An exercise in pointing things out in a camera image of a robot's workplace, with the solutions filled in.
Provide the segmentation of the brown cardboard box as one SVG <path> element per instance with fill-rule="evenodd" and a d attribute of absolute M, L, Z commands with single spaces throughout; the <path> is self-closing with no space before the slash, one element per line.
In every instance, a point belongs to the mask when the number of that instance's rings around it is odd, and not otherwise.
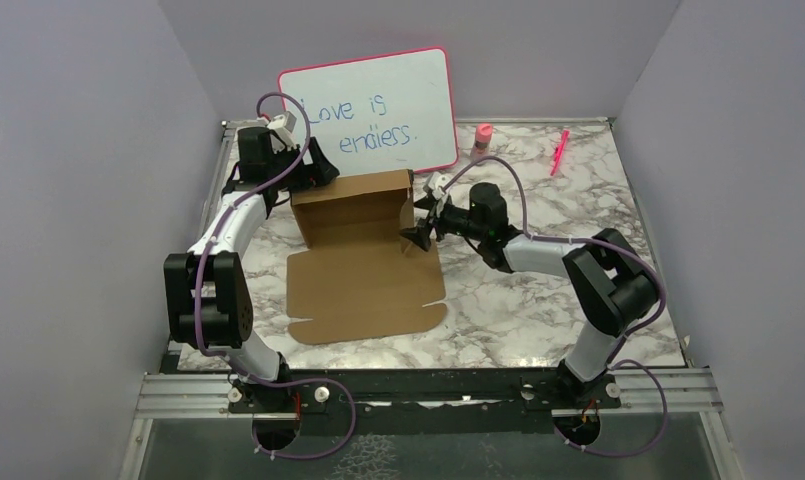
<path fill-rule="evenodd" d="M 448 307 L 437 249 L 400 236 L 413 226 L 407 170 L 339 177 L 296 194 L 306 250 L 287 258 L 289 334 L 306 345 L 427 332 Z"/>

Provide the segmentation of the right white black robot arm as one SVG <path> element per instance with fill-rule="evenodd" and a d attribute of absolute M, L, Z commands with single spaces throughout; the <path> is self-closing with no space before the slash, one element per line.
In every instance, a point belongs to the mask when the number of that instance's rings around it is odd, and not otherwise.
<path fill-rule="evenodd" d="M 540 273 L 570 281 L 586 323 L 576 343 L 556 367 L 555 393 L 565 405 L 590 399 L 610 357 L 628 327 L 661 300 L 649 266 L 614 228 L 580 242 L 534 240 L 509 221 L 499 188 L 475 184 L 469 205 L 461 208 L 438 187 L 428 187 L 415 201 L 426 211 L 399 234 L 423 251 L 446 235 L 466 239 L 482 260 L 503 273 Z"/>

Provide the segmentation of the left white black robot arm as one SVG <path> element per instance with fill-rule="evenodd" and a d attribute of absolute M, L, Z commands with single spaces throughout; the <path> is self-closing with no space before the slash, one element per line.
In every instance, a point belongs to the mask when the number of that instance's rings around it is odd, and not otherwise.
<path fill-rule="evenodd" d="M 292 376 L 283 355 L 254 331 L 242 258 L 280 193 L 327 186 L 339 171 L 313 136 L 297 144 L 284 127 L 254 126 L 236 138 L 239 159 L 211 224 L 186 252 L 164 261 L 169 329 L 174 341 L 230 367 L 234 402 L 276 411 L 293 399 Z"/>

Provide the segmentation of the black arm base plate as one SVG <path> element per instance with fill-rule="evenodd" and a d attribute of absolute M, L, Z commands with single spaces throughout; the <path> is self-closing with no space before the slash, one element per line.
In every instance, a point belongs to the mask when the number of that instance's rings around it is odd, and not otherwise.
<path fill-rule="evenodd" d="M 620 407 L 612 375 L 576 394 L 554 368 L 303 369 L 291 386 L 229 377 L 228 410 L 262 432 L 303 436 L 542 433 L 556 417 Z"/>

